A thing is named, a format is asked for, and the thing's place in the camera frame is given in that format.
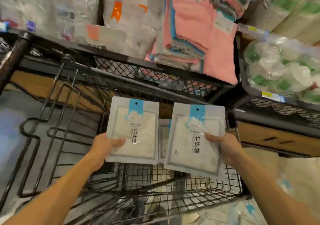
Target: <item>human hand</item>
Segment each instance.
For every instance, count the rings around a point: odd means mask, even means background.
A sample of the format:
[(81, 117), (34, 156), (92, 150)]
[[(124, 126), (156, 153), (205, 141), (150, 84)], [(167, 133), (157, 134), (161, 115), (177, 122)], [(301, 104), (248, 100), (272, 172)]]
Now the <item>human hand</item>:
[(244, 150), (238, 139), (229, 133), (225, 133), (224, 136), (214, 136), (209, 133), (205, 133), (205, 137), (210, 142), (219, 142), (222, 151), (222, 158), (227, 165), (233, 166)]
[(93, 164), (93, 171), (101, 168), (106, 157), (111, 153), (112, 148), (121, 147), (125, 143), (125, 139), (114, 140), (106, 137), (106, 133), (97, 135), (91, 146), (90, 152), (87, 154)]

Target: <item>shopping cart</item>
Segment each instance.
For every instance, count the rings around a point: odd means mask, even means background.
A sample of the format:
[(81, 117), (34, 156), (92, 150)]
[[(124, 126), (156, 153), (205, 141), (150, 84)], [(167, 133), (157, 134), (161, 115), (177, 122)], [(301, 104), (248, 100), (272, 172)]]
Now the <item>shopping cart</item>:
[[(120, 67), (123, 63), (115, 60), (111, 62), (107, 57), (94, 56), (95, 61), (100, 62), (97, 67), (107, 64), (103, 70), (88, 66), (90, 60), (84, 59), (77, 50), (30, 33), (17, 37), (14, 45), (8, 45), (2, 57), (0, 93), (10, 82), (23, 57), (31, 57), (32, 47), (38, 59), (55, 62), (58, 73), (50, 93), (44, 99), (11, 81), (34, 101), (41, 102), (42, 107), (37, 116), (26, 119), (20, 125), (20, 133), (26, 137), (26, 143), (2, 195), (0, 210), (22, 162), (27, 162), (27, 166), (23, 169), (17, 194), (19, 198), (26, 198), (26, 201), (19, 208), (54, 184), (89, 151), (94, 137), (106, 132), (113, 96), (158, 101), (160, 116), (172, 111), (173, 102), (209, 104), (204, 99), (206, 95), (198, 95), (194, 89), (188, 92), (183, 88), (179, 91), (167, 89), (154, 84), (150, 80), (154, 78), (141, 79), (137, 74), (129, 77), (123, 76), (120, 71), (108, 72), (110, 69), (119, 70), (114, 63)], [(138, 74), (144, 69), (160, 71), (159, 68), (148, 69), (147, 65), (138, 65), (128, 63)], [(211, 91), (215, 87), (214, 83), (210, 83)], [(218, 181), (166, 170), (162, 164), (105, 162), (87, 180), (65, 223), (154, 224), (181, 214), (250, 197), (237, 172), (229, 166), (226, 166), (225, 172), (228, 179)]]

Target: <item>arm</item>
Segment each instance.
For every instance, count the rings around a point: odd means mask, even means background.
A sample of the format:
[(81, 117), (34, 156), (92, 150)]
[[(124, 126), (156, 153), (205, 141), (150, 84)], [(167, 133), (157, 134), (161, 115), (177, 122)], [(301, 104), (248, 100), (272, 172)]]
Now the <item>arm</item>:
[(238, 171), (268, 224), (320, 224), (309, 214), (305, 204), (287, 195), (275, 180), (246, 154), (235, 136), (227, 133), (224, 136), (213, 136), (206, 133), (206, 138), (220, 142), (224, 161)]
[(61, 225), (90, 174), (102, 166), (113, 147), (124, 142), (107, 139), (106, 134), (98, 135), (80, 162), (4, 225)]

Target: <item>hand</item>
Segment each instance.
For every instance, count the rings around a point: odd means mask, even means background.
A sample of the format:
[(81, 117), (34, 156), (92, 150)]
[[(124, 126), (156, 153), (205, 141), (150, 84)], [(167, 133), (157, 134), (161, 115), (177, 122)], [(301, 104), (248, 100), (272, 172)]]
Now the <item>hand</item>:
[(222, 158), (227, 165), (233, 166), (244, 150), (238, 139), (229, 133), (225, 133), (224, 136), (214, 136), (209, 133), (205, 133), (205, 137), (210, 142), (219, 142), (222, 149)]
[(114, 140), (106, 137), (106, 133), (100, 134), (94, 138), (90, 152), (87, 154), (93, 163), (93, 171), (101, 168), (106, 157), (111, 153), (112, 148), (121, 147), (125, 139)]

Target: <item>bamboo fiber towel package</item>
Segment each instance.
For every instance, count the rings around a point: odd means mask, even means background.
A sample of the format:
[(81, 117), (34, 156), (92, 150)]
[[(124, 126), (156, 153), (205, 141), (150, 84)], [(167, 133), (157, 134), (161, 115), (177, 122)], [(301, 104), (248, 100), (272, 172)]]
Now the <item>bamboo fiber towel package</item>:
[(171, 119), (159, 119), (159, 163), (166, 159)]
[(113, 149), (106, 161), (158, 164), (158, 118), (158, 102), (113, 97), (107, 138), (126, 142)]
[(224, 135), (224, 121), (223, 106), (175, 103), (164, 168), (224, 180), (220, 145), (204, 136)]

